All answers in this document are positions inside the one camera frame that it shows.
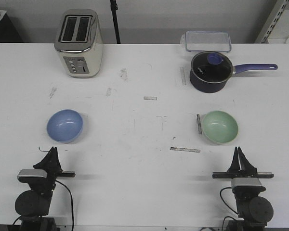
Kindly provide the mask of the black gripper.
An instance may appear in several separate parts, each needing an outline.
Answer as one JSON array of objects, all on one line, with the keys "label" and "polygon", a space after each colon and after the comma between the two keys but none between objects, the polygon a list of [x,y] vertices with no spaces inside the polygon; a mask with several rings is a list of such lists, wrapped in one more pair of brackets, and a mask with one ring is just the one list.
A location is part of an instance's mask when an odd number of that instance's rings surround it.
[{"label": "black gripper", "polygon": [[49,168],[54,159],[55,171],[58,172],[48,172],[46,177],[46,183],[55,183],[57,178],[74,178],[75,171],[62,171],[61,164],[58,157],[57,147],[52,147],[45,157],[33,168]]},{"label": "black gripper", "polygon": [[[239,171],[239,162],[241,170],[246,173],[238,173]],[[260,172],[257,173],[257,168],[254,167],[245,157],[243,151],[240,147],[235,147],[233,160],[227,172],[213,172],[213,179],[234,179],[234,178],[259,178],[259,179],[272,179],[274,177],[271,172]]]}]

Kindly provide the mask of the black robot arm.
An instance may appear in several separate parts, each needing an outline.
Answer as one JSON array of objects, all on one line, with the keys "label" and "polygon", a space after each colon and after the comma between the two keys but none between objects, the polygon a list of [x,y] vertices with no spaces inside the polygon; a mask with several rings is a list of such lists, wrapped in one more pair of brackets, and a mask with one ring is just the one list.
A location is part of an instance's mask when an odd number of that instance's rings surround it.
[{"label": "black robot arm", "polygon": [[29,190],[21,193],[15,201],[15,210],[20,220],[20,231],[59,231],[55,219],[47,217],[50,210],[53,191],[56,184],[64,186],[69,193],[70,189],[58,181],[58,178],[73,178],[74,171],[63,171],[60,165],[58,151],[52,147],[46,156],[32,169],[22,169],[17,180],[27,183]]},{"label": "black robot arm", "polygon": [[239,220],[231,218],[228,224],[222,225],[223,231],[263,231],[273,218],[274,210],[271,203],[259,196],[266,188],[260,179],[271,179],[271,172],[258,172],[245,157],[240,147],[235,147],[233,160],[226,172],[214,172],[214,179],[230,179],[231,190],[236,200]]}]

